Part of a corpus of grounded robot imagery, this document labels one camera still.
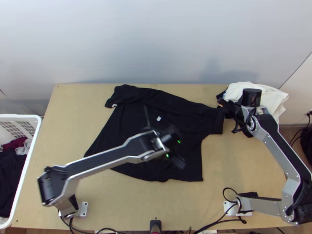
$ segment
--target power cord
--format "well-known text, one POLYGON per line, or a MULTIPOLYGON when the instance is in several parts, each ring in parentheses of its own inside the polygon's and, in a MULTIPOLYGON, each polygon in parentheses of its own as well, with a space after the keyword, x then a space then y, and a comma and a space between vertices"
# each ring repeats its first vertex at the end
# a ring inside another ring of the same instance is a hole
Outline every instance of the power cord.
POLYGON ((224 199, 227 200, 227 201, 230 202, 230 203, 233 203, 233 205, 231 205, 230 208, 227 209, 227 210, 225 211, 225 213, 224 213, 217 221, 215 221, 215 222, 213 222, 213 223, 211 223, 211 224, 208 224, 208 225, 206 225, 206 226, 200 228, 199 230, 195 231, 193 234, 198 234, 198 233, 200 233, 200 232, 202 232, 202 231, 204 231, 204 230, 206 230, 206 229, 208 229, 208 228, 210 228, 210 227, 212 227, 212 226, 215 226, 215 225, 217 225, 217 224, 220 224, 220 223, 232 222, 232 221, 241 221, 243 224, 246 224, 246 223, 247 223, 247 221, 246 221, 246 220, 243 220, 240 216, 238 216, 238 219, 222 220, 222 221, 221 221, 221 219, 224 218, 224 216, 228 213, 229 210, 231 210, 234 206, 238 205, 237 201, 231 201, 231 200, 229 200, 229 199, 227 199, 227 198, 225 197, 224 192, 225 192, 227 189, 230 189, 230 190, 234 191, 234 193, 235 193, 236 195, 238 195, 238 193, 237 193, 234 189, 229 188, 229 187, 224 188, 223 191, 222 191, 222 194, 223 194, 224 199))
MULTIPOLYGON (((73 223, 73 219, 74 219, 74 218, 71 218, 71 219, 69 220, 69 224, 66 223, 66 221, 65 221, 62 217, 60 217, 60 218, 61 218, 62 222, 63 222, 67 227, 69 227, 69 230, 70 230, 70 232, 71 232, 72 234, 74 234, 73 230, 75 230, 75 231, 77 231, 77 232, 80 232, 80 233, 83 233, 83 234, 94 234, 94 232, 85 232, 85 231, 79 230, 79 229, 77 229, 77 228, 74 228, 74 227, 72 226, 72 223, 73 223)), ((102 229, 99 230, 96 234, 99 234, 99 233, 100 233, 101 231, 103 231, 103 230, 110 230, 110 231, 113 232, 112 234, 125 234, 125 233, 123 233, 123 232, 117 232, 115 229, 108 228, 108 227, 102 228, 102 229)))
POLYGON ((277 227, 277 229, 278 229, 281 233, 285 234, 280 228, 277 227))
POLYGON ((307 116, 308 116, 308 118, 309 118, 309 121, 308 121, 308 124, 307 124, 307 126, 306 127, 304 127, 304 128, 302 128, 302 129, 300 129, 300 130, 298 130, 296 133, 295 133, 295 135, 294 135, 294 137, 290 140, 290 142, 289 142, 289 144, 291 145, 291 147, 294 145, 294 143, 302 136, 302 134, 300 135, 300 136, 298 136, 296 139, 295 139, 295 137, 296 137, 296 135, 300 132, 300 131, 304 131, 305 129, 307 129, 308 127, 309 127, 309 125, 310 125, 310 121, 311 121, 311 114, 312 114, 312 112, 311 113, 307 113, 307 116))

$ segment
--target black cable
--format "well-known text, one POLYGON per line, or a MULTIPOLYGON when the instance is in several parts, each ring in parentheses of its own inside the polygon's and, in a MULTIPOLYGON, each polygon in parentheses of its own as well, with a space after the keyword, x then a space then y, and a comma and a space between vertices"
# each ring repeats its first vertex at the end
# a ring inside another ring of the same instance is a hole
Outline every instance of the black cable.
POLYGON ((277 227, 277 229, 278 229, 281 233, 285 234, 280 228, 277 227))
MULTIPOLYGON (((74 219, 74 218, 71 218, 71 219, 69 220, 69 225, 70 225, 70 226, 71 226, 72 223, 73 223, 73 219, 74 219)), ((70 230, 71 234, 75 234, 71 227, 69 228, 69 230, 70 230)))
POLYGON ((227 200, 227 201, 230 202, 230 203, 236 203, 236 204, 237 204, 236 201, 231 201, 231 200, 229 200, 229 199, 227 199, 227 198, 225 197, 224 192, 225 192, 227 189, 232 190, 236 195, 238 195, 238 193, 237 193, 234 189, 229 188, 229 187, 226 187, 226 188, 224 188, 223 191, 222 191, 222 195, 223 195, 224 199, 227 200))
MULTIPOLYGON (((77 229, 77 228, 74 228, 74 227, 71 225, 74 218, 71 218, 71 221, 69 221, 70 224, 66 223, 65 220, 64 220, 62 217, 60 217, 60 218, 61 218, 61 220, 63 221, 63 223, 64 223, 66 226, 69 227, 69 230, 70 230, 71 232, 73 232, 73 230, 75 230, 75 231, 77 231, 77 232, 84 233, 84 234, 94 234, 94 232, 84 232, 84 231, 81 231, 81 230, 79 230, 79 229, 77 229)), ((110 231, 114 232, 114 234, 115 234, 115 233, 125 234, 125 233, 123 233, 123 232, 117 232, 115 229, 108 228, 108 227, 102 228, 101 230, 99 230, 99 231, 97 232, 97 234, 100 233, 100 232, 103 231, 103 230, 110 230, 110 231)))
POLYGON ((208 225, 202 227, 201 229, 195 231, 193 234, 198 234, 198 233, 200 233, 200 232, 202 232, 202 231, 204 231, 204 230, 206 230, 206 229, 208 229, 208 228, 210 228, 210 227, 212 227, 212 226, 215 226, 215 225, 220 224, 220 223, 225 223, 225 222, 241 221, 243 224, 246 224, 246 223, 247 223, 246 220, 243 220, 240 216, 238 216, 238 219, 222 220, 222 221, 221 221, 221 219, 223 219, 223 217, 228 213, 228 211, 229 211, 230 209, 232 209, 232 208, 233 208, 234 206, 236 206, 236 205, 237 205, 237 202, 234 203, 232 206, 230 206, 230 208, 227 209, 226 212, 225 212, 217 221, 215 221, 215 222, 213 222, 213 223, 211 223, 211 224, 208 224, 208 225))
POLYGON ((73 226, 71 226, 71 225, 69 225, 68 223, 66 223, 65 220, 64 220, 62 217, 60 217, 60 218, 61 218, 61 220, 63 221, 63 223, 64 223, 67 227, 69 227, 70 229, 73 229, 73 230, 75 230, 75 231, 77 231, 77 232, 84 233, 84 234, 94 234, 94 233, 91 233, 91 232, 84 232, 84 231, 81 231, 81 230, 79 230, 79 229, 76 229, 76 228, 74 228, 73 226))
POLYGON ((111 229, 111 228, 108 228, 108 227, 105 227, 105 228, 102 228, 101 230, 99 230, 96 234, 99 234, 101 231, 103 231, 103 230, 110 230, 110 231, 112 231, 112 232, 114 232, 114 233, 116 233, 116 231, 114 230, 114 229, 111 229))
POLYGON ((298 198, 294 201, 294 203, 293 203, 292 205, 290 205, 290 206, 287 208, 287 210, 286 210, 286 215, 289 216, 289 215, 291 214, 291 212, 293 212, 293 211, 298 207, 298 205, 299 205, 299 203, 301 202, 303 196, 305 195, 305 192, 306 192, 306 190, 307 190, 307 187, 308 187, 308 184, 307 184, 307 182, 304 181, 304 182, 302 183, 302 188, 301 188, 301 191, 300 191, 300 193, 299 193, 298 198))
POLYGON ((295 144, 295 142, 296 142, 300 137, 301 137, 301 135, 298 136, 298 137, 292 142, 292 144, 291 144, 290 146, 293 147, 293 145, 295 144))
POLYGON ((295 139, 295 141, 294 141, 293 143, 291 143, 291 142, 294 140, 294 138, 296 137, 296 135, 297 135, 300 131, 302 131, 302 130, 304 130, 304 129, 306 129, 306 128, 309 127, 310 121, 311 121, 310 113, 307 113, 307 116, 309 117, 309 121, 308 121, 307 126, 305 126, 304 128, 298 130, 298 131, 295 133, 294 137, 293 137, 293 138, 290 140, 290 142, 289 142, 289 144, 290 144, 291 146, 293 146, 293 144, 295 143, 295 141, 298 140, 298 138, 301 137, 301 136, 297 137, 297 138, 295 139))

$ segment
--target electrical outlet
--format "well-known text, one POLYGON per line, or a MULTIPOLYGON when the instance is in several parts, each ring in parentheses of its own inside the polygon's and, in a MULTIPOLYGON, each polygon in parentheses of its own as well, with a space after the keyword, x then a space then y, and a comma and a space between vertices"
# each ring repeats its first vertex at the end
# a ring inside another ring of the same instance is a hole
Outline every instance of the electrical outlet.
POLYGON ((312 109, 308 110, 307 112, 305 112, 303 115, 307 115, 308 113, 310 113, 312 111, 312 109))

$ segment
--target pile of clothes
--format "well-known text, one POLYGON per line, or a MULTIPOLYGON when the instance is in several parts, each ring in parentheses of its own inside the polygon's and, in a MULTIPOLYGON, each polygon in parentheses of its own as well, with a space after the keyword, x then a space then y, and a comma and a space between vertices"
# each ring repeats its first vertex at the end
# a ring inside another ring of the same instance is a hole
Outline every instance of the pile of clothes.
POLYGON ((0 217, 8 218, 19 179, 31 145, 31 139, 21 137, 4 144, 0 152, 0 217))

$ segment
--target black t-shirt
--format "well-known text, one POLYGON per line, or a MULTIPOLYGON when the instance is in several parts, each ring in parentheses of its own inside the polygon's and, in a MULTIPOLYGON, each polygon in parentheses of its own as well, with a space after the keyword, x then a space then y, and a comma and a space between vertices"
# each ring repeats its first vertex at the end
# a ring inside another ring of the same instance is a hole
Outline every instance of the black t-shirt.
POLYGON ((222 134, 222 109, 190 102, 161 90, 130 85, 115 87, 105 107, 115 110, 84 157, 123 144, 127 138, 141 132, 148 122, 150 127, 159 130, 173 124, 182 135, 177 153, 186 160, 183 170, 163 160, 126 163, 113 170, 147 181, 203 181, 201 142, 209 134, 222 134))

